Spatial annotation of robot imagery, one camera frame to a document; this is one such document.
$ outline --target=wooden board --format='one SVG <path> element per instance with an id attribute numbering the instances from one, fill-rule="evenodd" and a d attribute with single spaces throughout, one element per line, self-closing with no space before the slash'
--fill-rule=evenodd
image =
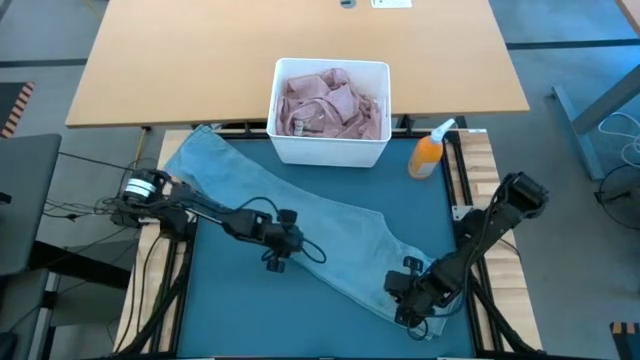
<path id="1" fill-rule="evenodd" d="M 159 168 L 164 167 L 164 164 L 178 150 L 179 146 L 184 142 L 184 140 L 190 133 L 190 130 L 174 130 L 166 132 L 162 150 L 160 152 L 160 158 L 158 161 Z M 472 132 L 461 130 L 460 138 L 467 169 L 467 176 L 470 180 L 471 193 L 474 203 L 476 204 L 476 206 L 486 206 L 491 198 L 491 195 L 500 183 L 500 178 L 498 176 L 495 161 L 493 159 L 491 144 L 489 143 L 489 137 L 486 132 Z M 453 150 L 450 149 L 450 151 L 448 151 L 448 154 L 450 154 L 451 157 L 453 154 Z M 457 172 L 457 168 L 455 167 L 455 161 L 450 161 L 450 164 L 452 165 L 451 172 L 454 179 L 456 194 L 462 194 L 460 190 L 459 175 Z M 458 200 L 458 203 L 463 203 L 461 198 Z M 133 304 L 135 305 L 133 307 L 134 317 L 131 322 L 131 329 L 125 337 L 125 345 L 128 344 L 135 336 L 135 331 L 132 330 L 135 329 L 135 326 L 137 325 L 137 313 L 140 305 L 142 266 L 144 259 L 149 252 L 149 248 L 156 239 L 157 235 L 157 225 L 145 226 L 145 228 L 142 230 L 136 262 L 136 271 L 132 272 L 132 276 L 136 276 L 136 298 L 133 301 Z M 508 233 L 504 236 L 504 239 L 509 243 L 515 245 L 513 233 Z M 151 313 L 153 303 L 155 301 L 155 296 L 158 292 L 158 288 L 162 280 L 164 264 L 167 256 L 167 249 L 168 242 L 161 241 L 156 245 L 154 252 L 150 257 L 146 274 L 144 301 L 142 302 L 142 324 L 146 322 L 146 319 Z M 540 348 L 540 338 L 538 335 L 535 319 L 533 317 L 531 303 L 529 301 L 527 285 L 524 281 L 524 275 L 522 273 L 522 268 L 520 266 L 518 257 L 515 255 L 512 249 L 500 243 L 491 248 L 487 252 L 485 257 L 487 259 L 489 278 L 491 281 L 496 305 L 499 309 L 502 310 L 506 319 L 509 321 L 509 323 L 511 323 L 513 328 L 520 334 L 525 342 L 535 348 Z M 177 260 L 179 262 L 182 261 L 181 251 L 179 251 Z M 128 316 L 131 311 L 132 285 L 133 283 L 130 281 L 129 289 L 127 291 L 127 297 L 122 310 L 122 317 L 120 318 L 120 326 L 118 328 L 116 346 L 124 333 Z M 479 308 L 485 348 L 491 349 L 491 334 L 489 332 L 486 313 L 482 311 L 481 305 L 479 303 L 477 304 L 477 306 Z M 161 350 L 167 350 L 169 347 L 171 328 L 173 325 L 173 311 L 174 309 L 172 307 L 165 316 L 165 326 L 163 327 L 163 333 L 160 343 Z"/>
<path id="2" fill-rule="evenodd" d="M 629 24 L 640 35 L 640 0 L 616 0 Z"/>
<path id="3" fill-rule="evenodd" d="M 488 0 L 111 0 L 66 124 L 265 119 L 283 57 L 386 62 L 398 114 L 529 109 Z"/>

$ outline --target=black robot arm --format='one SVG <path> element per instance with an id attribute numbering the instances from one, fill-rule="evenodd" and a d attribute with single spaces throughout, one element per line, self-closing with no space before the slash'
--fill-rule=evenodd
<path id="1" fill-rule="evenodd" d="M 409 328 L 433 316 L 467 285 L 471 266 L 507 231 L 523 219 L 537 217 L 547 203 L 547 191 L 524 173 L 507 175 L 485 210 L 472 210 L 455 224 L 458 250 L 436 260 L 423 272 L 421 260 L 407 257 L 409 274 L 387 272 L 384 289 L 398 303 L 395 322 Z"/>
<path id="2" fill-rule="evenodd" d="M 170 185 L 169 194 L 163 194 Z M 263 256 L 267 269 L 284 271 L 281 258 L 303 250 L 306 240 L 296 226 L 297 213 L 293 210 L 277 210 L 274 221 L 271 214 L 247 209 L 228 208 L 193 189 L 186 183 L 174 182 L 159 170 L 137 170 L 129 178 L 126 187 L 114 199 L 117 212 L 112 220 L 120 225 L 137 225 L 144 218 L 160 221 L 160 230 L 171 239 L 193 236 L 189 213 L 222 226 L 235 239 L 258 244 L 270 251 Z"/>

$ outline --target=gray floor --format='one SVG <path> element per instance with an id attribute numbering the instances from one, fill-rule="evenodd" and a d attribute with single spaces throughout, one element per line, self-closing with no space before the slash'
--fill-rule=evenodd
<path id="1" fill-rule="evenodd" d="M 100 12 L 106 7 L 102 0 L 92 3 Z M 491 4 L 509 42 L 636 37 L 612 0 L 590 0 L 589 6 L 580 0 L 491 0 Z M 98 27 L 99 20 L 81 0 L 12 0 L 0 22 L 0 61 L 86 57 Z M 559 120 L 554 101 L 546 96 L 553 85 L 563 85 L 576 107 L 584 108 L 638 63 L 640 48 L 513 51 L 511 56 L 531 111 L 473 116 L 469 125 L 489 129 L 502 175 L 524 170 L 550 190 L 551 202 L 545 214 L 523 223 L 516 231 L 542 343 L 554 354 L 616 358 L 609 323 L 640 322 L 640 239 L 636 231 L 611 221 L 595 202 L 597 184 L 586 177 L 569 141 L 569 130 Z M 18 135 L 58 132 L 63 135 L 65 151 L 127 164 L 134 156 L 139 129 L 64 127 L 82 70 L 0 69 L 0 81 L 36 82 Z M 624 110 L 640 117 L 640 99 Z M 145 156 L 157 157 L 162 133 L 163 129 L 154 129 Z M 597 134 L 593 137 L 599 139 L 605 168 L 616 166 L 624 142 Z M 631 176 L 632 172 L 625 172 L 615 181 Z M 91 203 L 114 193 L 119 177 L 113 169 L 61 158 L 50 197 Z M 629 215 L 638 209 L 619 210 Z M 45 219 L 40 233 L 48 234 L 43 240 L 53 244 L 80 246 L 113 229 L 103 218 L 75 224 Z M 110 260 L 107 253 L 117 253 L 115 249 L 121 244 L 114 241 L 110 251 L 96 256 Z M 126 267 L 132 257 L 123 261 Z M 89 299 L 95 291 L 80 287 L 68 301 Z M 106 330 L 110 320 L 106 319 L 118 316 L 122 298 L 122 294 L 112 293 L 104 301 L 115 303 L 115 307 L 96 306 L 101 311 L 87 314 L 87 321 L 100 321 L 62 327 L 52 359 L 105 355 L 111 347 Z"/>

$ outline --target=sticker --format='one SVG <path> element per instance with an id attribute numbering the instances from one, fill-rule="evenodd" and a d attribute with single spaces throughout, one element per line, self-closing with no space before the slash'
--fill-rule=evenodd
<path id="1" fill-rule="evenodd" d="M 406 9 L 413 7 L 412 0 L 371 0 L 376 9 Z"/>

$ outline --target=white cable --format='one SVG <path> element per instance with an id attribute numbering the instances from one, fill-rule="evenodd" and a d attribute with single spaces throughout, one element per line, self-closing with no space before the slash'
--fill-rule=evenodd
<path id="1" fill-rule="evenodd" d="M 614 136 L 622 136 L 622 137 L 633 139 L 630 143 L 625 145 L 622 148 L 622 150 L 620 150 L 620 157 L 622 158 L 622 161 L 624 161 L 627 165 L 633 166 L 634 168 L 640 169 L 640 164 L 636 164 L 636 163 L 633 163 L 632 161 L 629 161 L 629 159 L 627 159 L 627 156 L 625 155 L 627 149 L 630 148 L 630 147 L 633 147 L 633 149 L 636 151 L 636 154 L 640 155 L 640 133 L 638 135 L 634 136 L 634 135 L 629 135 L 629 134 L 625 134 L 625 133 L 619 133 L 619 132 L 616 132 L 616 131 L 608 131 L 608 130 L 603 130 L 602 129 L 602 126 L 604 125 L 604 123 L 606 123 L 607 120 L 611 119 L 614 116 L 622 116 L 622 117 L 627 118 L 628 120 L 631 120 L 634 124 L 636 124 L 636 126 L 638 127 L 638 130 L 640 130 L 640 121 L 634 119 L 629 114 L 625 114 L 625 113 L 622 113 L 622 112 L 614 112 L 613 114 L 609 115 L 609 117 L 607 117 L 606 119 L 602 120 L 602 122 L 598 125 L 598 131 L 600 131 L 603 134 L 614 135 Z"/>

